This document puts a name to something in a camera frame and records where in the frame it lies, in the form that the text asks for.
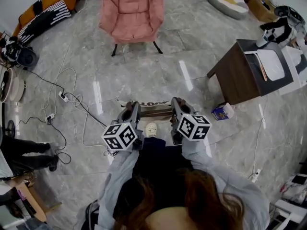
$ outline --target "light blue jacket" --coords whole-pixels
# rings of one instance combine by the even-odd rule
[[[218,192],[237,195],[245,204],[244,230],[265,230],[270,222],[269,201],[251,181],[238,173],[219,165],[210,158],[202,142],[182,142],[182,155],[190,160],[194,169],[213,176]],[[104,188],[98,199],[98,225],[94,230],[111,230],[115,220],[113,210],[122,185],[132,177],[132,169],[137,161],[137,151],[121,151],[112,162]]]

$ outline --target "dark wood side table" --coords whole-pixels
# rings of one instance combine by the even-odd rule
[[[245,55],[246,51],[257,50],[255,40],[237,39],[232,48],[208,72],[207,77],[216,75],[226,102],[235,105],[264,96],[293,82],[288,64],[278,44],[270,43],[263,49],[274,50],[282,64],[285,77],[272,81],[264,80],[259,63],[254,55]]]

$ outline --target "power strip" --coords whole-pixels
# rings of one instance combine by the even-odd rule
[[[251,177],[251,182],[255,183],[258,180],[258,176],[261,172],[261,169],[257,169],[257,172]]]
[[[46,117],[46,123],[48,123],[50,120],[54,119],[54,113],[50,114],[49,116]]]
[[[59,92],[59,97],[61,97],[61,99],[62,99],[63,101],[65,101],[65,102],[68,101],[68,98],[63,94],[62,91]]]

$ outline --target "striped blanket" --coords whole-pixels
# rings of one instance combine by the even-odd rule
[[[63,0],[58,1],[52,6],[45,9],[41,14],[37,15],[19,32],[18,37],[22,43],[29,43],[35,37],[41,35],[45,30],[52,27],[55,23],[70,17],[71,13],[68,10]]]

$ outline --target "white shoe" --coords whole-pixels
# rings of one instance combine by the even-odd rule
[[[146,136],[157,137],[157,125],[155,123],[149,123],[146,125]]]

